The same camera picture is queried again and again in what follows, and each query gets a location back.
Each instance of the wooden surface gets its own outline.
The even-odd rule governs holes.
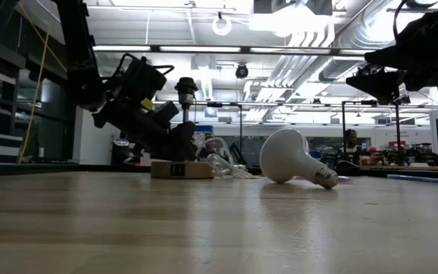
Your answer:
[[[0,273],[438,273],[438,184],[0,177]]]

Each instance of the ceiling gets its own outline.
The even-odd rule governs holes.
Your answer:
[[[248,23],[252,20],[252,0],[196,0],[197,7],[210,8],[210,7],[222,7],[224,9],[223,16],[231,19],[231,31],[228,35],[221,36],[216,34],[212,29],[212,22],[217,17],[217,11],[211,10],[190,10],[190,21],[185,9],[177,11],[176,9],[167,7],[183,7],[184,3],[189,2],[186,0],[160,0],[160,1],[138,1],[138,0],[87,0],[85,1],[89,10],[89,18],[87,19],[89,29],[97,45],[208,45],[208,46],[329,46],[332,41],[337,45],[339,37],[342,35],[349,35],[351,31],[356,30],[357,24],[360,24],[356,20],[360,20],[359,17],[353,20],[353,23],[341,31],[343,26],[353,19],[370,0],[333,0],[332,6],[334,8],[345,9],[345,14],[335,14],[330,19],[333,24],[332,39],[329,40],[329,34],[331,33],[328,26],[323,29],[313,32],[313,36],[310,40],[308,37],[303,39],[299,38],[299,42],[295,43],[293,37],[279,37],[278,33],[272,31],[258,31],[250,30]],[[151,9],[152,5],[161,5],[160,9]],[[62,29],[59,23],[59,15],[56,9],[55,3],[50,0],[21,0],[21,6],[28,13],[30,19],[44,30],[49,30],[51,35],[64,43]],[[21,6],[18,7],[18,11],[23,13]],[[132,9],[129,7],[146,6],[150,9]],[[371,6],[366,8],[366,13],[371,11]],[[379,22],[380,18],[388,18],[392,20],[392,14],[387,14],[386,9],[377,11],[376,20],[373,23],[369,23],[370,30],[378,31],[381,27],[385,28],[384,31],[391,31],[391,22],[382,24]],[[415,19],[413,16],[400,16],[400,24],[407,24],[410,20]],[[302,27],[312,27],[312,22],[303,23]],[[392,39],[383,41],[384,45],[392,42]],[[143,53],[133,53],[137,57],[141,57]],[[114,72],[115,67],[119,63],[121,58],[120,53],[96,53],[97,62],[102,76],[111,75]],[[204,79],[203,74],[196,68],[195,54],[190,53],[145,53],[152,65],[174,65],[175,70],[167,75],[167,85],[162,91],[157,93],[157,100],[177,100],[177,94],[174,90],[175,84],[181,77],[193,77],[199,88],[204,88],[204,84],[211,84],[212,97],[214,100],[222,101],[264,101],[264,102],[285,102],[290,101],[294,103],[310,103],[315,98],[320,98],[324,104],[339,104],[343,100],[357,100],[370,98],[369,95],[352,88],[344,83],[346,76],[351,76],[355,72],[356,64],[359,61],[351,61],[351,63],[345,63],[348,70],[344,70],[343,73],[335,80],[334,84],[323,84],[322,86],[312,85],[310,92],[300,92],[301,88],[306,87],[305,83],[309,83],[312,77],[317,77],[319,74],[318,69],[323,69],[329,64],[325,64],[326,58],[316,57],[302,57],[295,56],[294,59],[289,59],[291,65],[297,63],[304,64],[304,68],[298,70],[298,77],[295,77],[292,81],[292,85],[285,88],[279,88],[278,92],[272,92],[267,97],[260,95],[262,87],[258,86],[251,89],[251,96],[245,98],[245,85],[253,82],[265,83],[271,74],[275,72],[278,66],[281,64],[283,57],[281,56],[267,56],[267,55],[241,55],[241,54],[216,54],[211,56],[215,59],[215,66],[212,73],[208,74],[208,77]],[[249,70],[249,77],[247,79],[237,79],[235,72],[238,64],[245,63]],[[295,68],[280,69],[279,72],[283,72],[284,77],[288,75],[294,75]],[[424,94],[428,93],[428,90],[422,90]],[[197,99],[203,100],[207,94],[198,91]],[[412,104],[427,104],[428,99],[419,93],[411,93]],[[229,110],[222,110],[222,112],[237,112],[234,108]],[[276,108],[270,108],[268,111],[273,114],[279,113]],[[283,121],[291,121],[296,119],[298,112],[310,112],[311,109],[299,109],[291,108],[288,110],[288,114],[282,115]]]

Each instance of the white light bulb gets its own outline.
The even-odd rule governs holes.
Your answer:
[[[309,155],[309,143],[294,129],[281,129],[265,142],[259,164],[270,180],[284,183],[300,176],[314,184],[331,189],[338,184],[338,175]]]

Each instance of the security camera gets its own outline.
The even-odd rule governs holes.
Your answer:
[[[237,66],[237,70],[236,70],[236,77],[238,79],[244,79],[246,77],[248,77],[248,68],[246,67],[246,64],[239,64]]]

